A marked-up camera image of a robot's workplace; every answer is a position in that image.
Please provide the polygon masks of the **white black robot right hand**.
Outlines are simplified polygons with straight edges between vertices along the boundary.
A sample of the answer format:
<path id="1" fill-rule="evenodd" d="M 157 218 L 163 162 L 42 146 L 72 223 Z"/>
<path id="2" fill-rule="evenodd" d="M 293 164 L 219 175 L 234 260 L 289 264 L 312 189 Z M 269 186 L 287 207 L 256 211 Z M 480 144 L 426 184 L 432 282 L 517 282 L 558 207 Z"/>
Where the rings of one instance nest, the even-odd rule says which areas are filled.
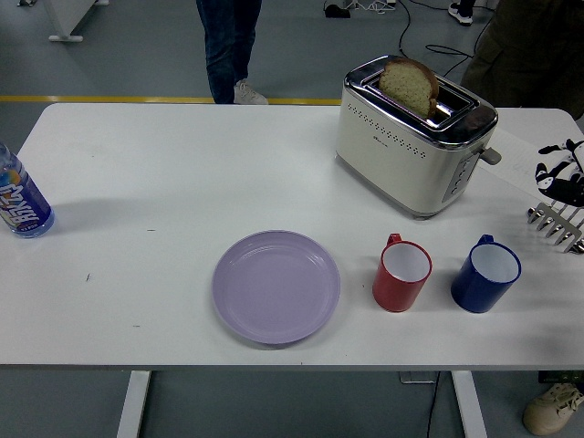
<path id="1" fill-rule="evenodd" d="M 538 190 L 546 197 L 574 207 L 583 206 L 583 141 L 566 139 L 562 144 L 548 145 L 538 150 L 540 155 L 547 155 L 554 151 L 567 151 L 551 170 L 541 162 L 536 167 L 535 179 Z M 567 179 L 559 175 L 569 165 L 575 168 Z"/>

